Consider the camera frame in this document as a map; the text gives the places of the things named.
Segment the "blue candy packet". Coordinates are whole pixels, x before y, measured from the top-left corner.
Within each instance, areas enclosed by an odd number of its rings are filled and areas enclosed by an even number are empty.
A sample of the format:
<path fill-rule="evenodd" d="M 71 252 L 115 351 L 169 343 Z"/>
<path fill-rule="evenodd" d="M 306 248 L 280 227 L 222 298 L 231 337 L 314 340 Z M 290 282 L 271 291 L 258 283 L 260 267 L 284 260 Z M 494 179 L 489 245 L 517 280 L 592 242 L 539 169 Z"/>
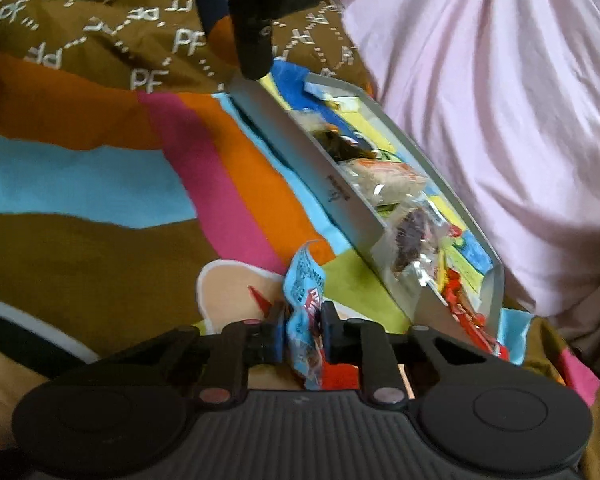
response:
<path fill-rule="evenodd" d="M 284 277 L 283 293 L 289 306 L 285 330 L 292 369 L 307 389 L 321 390 L 323 357 L 316 317 L 324 301 L 326 274 L 314 260 L 311 245 L 309 242 L 298 249 Z"/>

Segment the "brown PF patterned quilt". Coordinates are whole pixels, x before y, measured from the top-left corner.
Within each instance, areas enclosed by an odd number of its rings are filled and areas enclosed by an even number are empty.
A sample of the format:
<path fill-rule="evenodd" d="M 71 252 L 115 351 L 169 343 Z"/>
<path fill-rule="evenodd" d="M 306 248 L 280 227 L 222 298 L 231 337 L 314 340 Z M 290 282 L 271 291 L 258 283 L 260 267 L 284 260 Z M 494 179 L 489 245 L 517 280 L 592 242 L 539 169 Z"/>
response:
<path fill-rule="evenodd" d="M 195 0 L 0 0 L 0 53 L 106 87 L 222 91 Z"/>

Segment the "gold duck snack packet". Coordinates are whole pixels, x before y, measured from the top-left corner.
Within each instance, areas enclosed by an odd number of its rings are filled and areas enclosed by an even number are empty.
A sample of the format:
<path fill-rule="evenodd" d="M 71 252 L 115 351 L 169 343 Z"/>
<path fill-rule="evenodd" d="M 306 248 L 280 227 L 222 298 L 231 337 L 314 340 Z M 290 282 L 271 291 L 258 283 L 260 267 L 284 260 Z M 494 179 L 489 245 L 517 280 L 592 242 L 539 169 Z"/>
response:
<path fill-rule="evenodd" d="M 317 129 L 311 136 L 335 162 L 346 162 L 350 159 L 380 159 L 380 151 L 376 146 L 357 133 L 345 133 L 335 126 Z"/>

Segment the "colourful cartoon blanket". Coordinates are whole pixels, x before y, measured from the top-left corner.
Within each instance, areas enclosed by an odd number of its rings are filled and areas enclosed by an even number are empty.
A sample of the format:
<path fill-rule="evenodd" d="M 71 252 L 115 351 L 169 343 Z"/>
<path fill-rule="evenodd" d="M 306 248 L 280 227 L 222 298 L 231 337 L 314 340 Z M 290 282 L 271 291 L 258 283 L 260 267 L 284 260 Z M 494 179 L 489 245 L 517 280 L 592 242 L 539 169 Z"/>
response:
<path fill-rule="evenodd" d="M 144 93 L 0 54 L 0 479 L 600 479 L 600 380 L 534 320 L 521 364 L 436 288 L 402 314 L 245 106 Z M 198 402 L 202 336 L 283 302 L 298 249 L 342 320 L 386 331 L 404 405 L 358 368 L 283 362 Z"/>

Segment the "orange white cake bar packet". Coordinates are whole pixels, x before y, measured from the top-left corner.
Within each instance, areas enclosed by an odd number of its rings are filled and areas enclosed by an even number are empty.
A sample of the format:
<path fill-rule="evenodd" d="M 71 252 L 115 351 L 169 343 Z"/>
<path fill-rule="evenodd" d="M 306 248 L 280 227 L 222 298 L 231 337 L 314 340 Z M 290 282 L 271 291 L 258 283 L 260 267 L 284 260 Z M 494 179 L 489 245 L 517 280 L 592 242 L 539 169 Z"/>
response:
<path fill-rule="evenodd" d="M 373 206 L 398 204 L 407 195 L 418 195 L 428 183 L 426 176 L 394 160 L 356 158 L 340 162 L 339 167 Z"/>

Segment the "round cookie clear wrapper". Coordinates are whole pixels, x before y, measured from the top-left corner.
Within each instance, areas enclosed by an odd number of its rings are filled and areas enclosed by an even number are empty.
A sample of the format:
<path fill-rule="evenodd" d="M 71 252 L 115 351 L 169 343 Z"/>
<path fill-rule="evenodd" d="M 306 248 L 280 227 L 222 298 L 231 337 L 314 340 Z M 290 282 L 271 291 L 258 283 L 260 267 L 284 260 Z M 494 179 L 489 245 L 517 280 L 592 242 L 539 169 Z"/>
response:
<path fill-rule="evenodd" d="M 334 125 L 326 122 L 322 115 L 314 110 L 291 110 L 289 116 L 307 133 L 317 134 L 337 130 Z"/>

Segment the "red white tofu snack packet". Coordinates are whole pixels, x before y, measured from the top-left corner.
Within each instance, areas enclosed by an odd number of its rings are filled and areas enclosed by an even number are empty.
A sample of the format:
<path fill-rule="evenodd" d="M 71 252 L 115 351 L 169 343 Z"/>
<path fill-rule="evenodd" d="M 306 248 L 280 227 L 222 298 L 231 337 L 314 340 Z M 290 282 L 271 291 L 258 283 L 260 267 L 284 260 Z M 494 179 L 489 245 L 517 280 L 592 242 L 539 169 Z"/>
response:
<path fill-rule="evenodd" d="M 486 318 L 471 307 L 464 292 L 460 274 L 452 269 L 445 270 L 442 297 L 448 305 L 452 317 L 456 319 L 469 340 L 477 348 L 504 361 L 509 361 L 507 348 L 486 332 Z"/>

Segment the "cartoon drawing paper liner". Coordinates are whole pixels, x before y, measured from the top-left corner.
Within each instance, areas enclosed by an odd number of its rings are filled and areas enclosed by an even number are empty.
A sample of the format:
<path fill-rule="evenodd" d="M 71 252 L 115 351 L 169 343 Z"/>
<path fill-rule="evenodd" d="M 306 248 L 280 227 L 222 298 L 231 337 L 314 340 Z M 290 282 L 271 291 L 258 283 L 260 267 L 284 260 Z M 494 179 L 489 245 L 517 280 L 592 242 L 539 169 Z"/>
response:
<path fill-rule="evenodd" d="M 458 196 L 378 105 L 280 58 L 243 94 L 252 120 L 404 307 L 424 287 L 486 313 L 500 262 Z"/>

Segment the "pink pillow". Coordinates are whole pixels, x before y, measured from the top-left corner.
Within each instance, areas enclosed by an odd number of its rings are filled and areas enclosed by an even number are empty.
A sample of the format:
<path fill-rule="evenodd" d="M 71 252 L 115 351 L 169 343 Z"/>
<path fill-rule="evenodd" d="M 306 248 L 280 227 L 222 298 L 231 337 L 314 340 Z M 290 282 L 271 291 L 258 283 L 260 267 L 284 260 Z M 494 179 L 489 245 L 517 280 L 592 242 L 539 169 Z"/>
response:
<path fill-rule="evenodd" d="M 339 0 L 378 102 L 478 221 L 510 296 L 600 315 L 600 0 Z"/>

